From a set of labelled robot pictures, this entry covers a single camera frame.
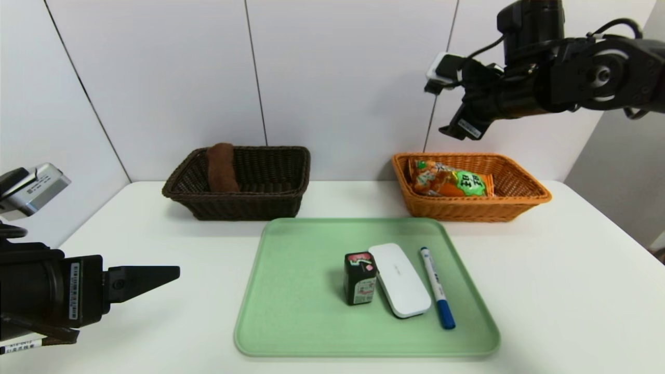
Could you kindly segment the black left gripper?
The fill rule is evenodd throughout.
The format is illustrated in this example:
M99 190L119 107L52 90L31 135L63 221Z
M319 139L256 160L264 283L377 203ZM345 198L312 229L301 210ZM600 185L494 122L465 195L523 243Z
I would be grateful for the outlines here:
M1 275L3 313L81 328L101 320L104 303L124 303L175 281L180 267L116 266L103 272L100 255L67 258L60 249L16 244L2 250Z

